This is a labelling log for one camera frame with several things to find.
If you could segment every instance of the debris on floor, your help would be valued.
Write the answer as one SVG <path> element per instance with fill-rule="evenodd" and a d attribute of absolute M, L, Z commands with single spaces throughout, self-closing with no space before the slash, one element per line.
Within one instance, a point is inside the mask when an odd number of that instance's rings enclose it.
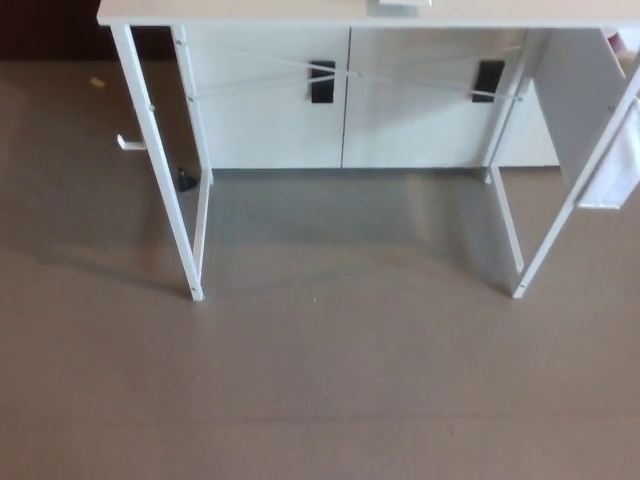
<path fill-rule="evenodd" d="M 98 77 L 91 77 L 91 80 L 89 80 L 89 83 L 100 90 L 103 90 L 107 86 L 107 82 L 99 79 Z"/>

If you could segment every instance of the door handle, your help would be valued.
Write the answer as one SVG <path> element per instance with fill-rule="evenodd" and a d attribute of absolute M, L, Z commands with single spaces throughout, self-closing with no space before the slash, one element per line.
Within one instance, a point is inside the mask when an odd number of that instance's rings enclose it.
<path fill-rule="evenodd" d="M 495 101 L 495 93 L 498 91 L 502 72 L 504 71 L 504 60 L 482 60 L 478 67 L 478 76 L 471 97 L 472 103 L 493 103 Z"/>
<path fill-rule="evenodd" d="M 331 60 L 314 60 L 309 62 L 311 65 L 317 65 L 324 68 L 336 68 L 336 62 Z M 325 69 L 311 68 L 311 79 L 321 79 L 331 77 L 327 80 L 319 80 L 311 83 L 311 103 L 333 103 L 333 93 L 335 90 L 335 72 Z"/>

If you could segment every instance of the white cabinet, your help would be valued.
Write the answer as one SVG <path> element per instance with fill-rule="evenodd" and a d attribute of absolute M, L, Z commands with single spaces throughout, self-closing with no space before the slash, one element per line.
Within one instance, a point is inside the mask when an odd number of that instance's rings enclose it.
<path fill-rule="evenodd" d="M 522 41 L 518 31 L 346 26 L 187 24 L 183 35 L 215 169 L 481 166 L 504 100 L 473 103 L 469 92 L 483 59 L 505 61 L 504 90 Z M 318 60 L 338 70 L 332 104 L 311 102 L 306 64 Z M 530 97 L 535 125 L 503 165 L 555 162 Z"/>
<path fill-rule="evenodd" d="M 504 59 L 509 82 L 518 51 L 502 39 L 499 30 L 354 28 L 349 68 L 374 78 L 349 81 L 343 165 L 480 166 L 500 102 L 472 103 L 469 91 L 482 59 Z"/>
<path fill-rule="evenodd" d="M 295 62 L 346 70 L 348 27 L 187 25 L 185 37 L 214 168 L 340 168 L 345 78 L 333 104 L 312 104 Z"/>

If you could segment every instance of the white side panel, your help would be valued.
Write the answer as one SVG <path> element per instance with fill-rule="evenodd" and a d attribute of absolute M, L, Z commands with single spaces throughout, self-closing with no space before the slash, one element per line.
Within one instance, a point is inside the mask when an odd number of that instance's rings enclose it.
<path fill-rule="evenodd" d="M 340 167 L 345 76 L 335 80 L 333 104 L 314 105 L 308 68 L 264 56 L 331 60 L 345 70 L 348 28 L 189 25 L 186 33 L 214 169 Z"/>
<path fill-rule="evenodd" d="M 618 102 L 624 74 L 600 30 L 556 30 L 534 81 L 570 188 Z"/>
<path fill-rule="evenodd" d="M 398 82 L 349 79 L 344 166 L 479 166 L 500 102 L 472 103 L 468 92 L 479 60 L 496 58 L 502 37 L 500 30 L 354 29 L 350 69 Z M 503 84 L 517 54 L 497 55 L 507 60 Z"/>

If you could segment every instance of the gray floor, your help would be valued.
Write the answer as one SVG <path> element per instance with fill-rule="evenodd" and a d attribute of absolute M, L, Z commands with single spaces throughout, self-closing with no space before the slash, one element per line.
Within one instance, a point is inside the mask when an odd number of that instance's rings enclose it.
<path fill-rule="evenodd" d="M 4 64 L 0 105 L 0 478 L 638 478 L 638 195 L 513 302 L 473 177 L 220 175 L 194 304 L 118 67 Z M 531 255 L 562 181 L 506 180 Z"/>

